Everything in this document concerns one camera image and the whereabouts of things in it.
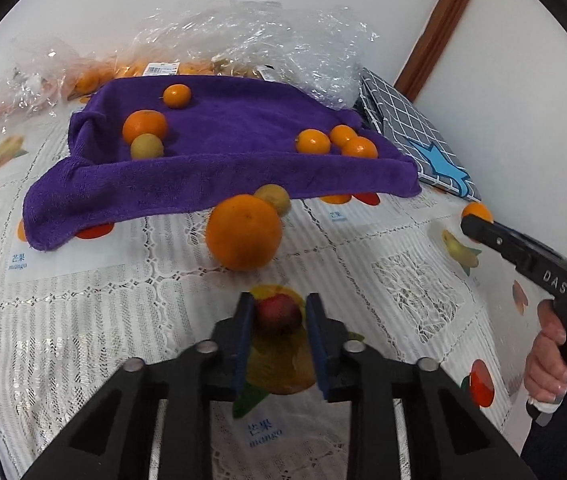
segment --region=metal screw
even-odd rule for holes
[[[214,341],[211,341],[209,339],[206,339],[205,341],[201,341],[197,345],[197,351],[200,354],[214,354],[214,352],[216,352],[217,350],[218,350],[218,345]]]
[[[361,341],[357,341],[356,339],[350,339],[343,343],[343,349],[350,354],[358,354],[365,350],[365,344]]]
[[[123,364],[123,369],[127,372],[138,372],[145,366],[145,362],[140,357],[131,357]]]
[[[421,368],[424,372],[434,372],[435,370],[438,370],[439,363],[431,357],[422,357],[419,361],[417,361],[417,366],[419,366],[419,368]]]

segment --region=plaid fabric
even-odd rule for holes
[[[417,162],[419,179],[466,200],[480,201],[477,186],[433,124],[374,72],[364,68],[361,79],[367,120]]]

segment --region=table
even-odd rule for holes
[[[535,309],[516,311],[515,272],[498,255],[484,251],[470,276],[449,257],[443,229],[472,245],[459,229],[463,200],[430,187],[407,200],[380,195],[374,207],[295,200],[277,256],[247,273],[220,267],[207,251],[208,211],[120,222],[103,237],[38,253],[17,236],[23,198],[67,156],[75,110],[59,106],[54,116],[16,126],[28,153],[0,168],[0,456],[9,479],[25,473],[125,359],[175,357],[257,283],[319,292],[330,317],[387,357],[431,356],[457,383],[483,360],[495,384],[483,411],[503,428],[536,332]],[[536,305],[541,292],[516,279]],[[323,403],[316,387],[269,396],[242,420],[216,404],[212,420],[217,478],[345,477],[348,406]],[[249,428],[262,423],[282,438],[251,447]],[[398,431],[409,478],[405,428]],[[157,441],[154,473],[159,449]]]

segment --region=black bracket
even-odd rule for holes
[[[414,480],[534,480],[437,362],[392,361],[348,340],[317,294],[308,296],[306,312],[319,388],[328,402],[352,404],[348,480],[400,480],[395,398],[403,401]],[[212,480],[210,402],[230,402],[243,389],[253,317],[254,298],[244,292],[209,340],[166,362],[128,359],[23,480],[146,480],[161,399],[167,408],[158,480]]]

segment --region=barcode label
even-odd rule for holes
[[[143,75],[176,75],[179,63],[149,63]]]
[[[261,74],[261,77],[263,78],[264,81],[274,81],[274,82],[279,81],[279,76],[276,70],[273,69],[271,66],[259,65],[255,68],[256,71]]]

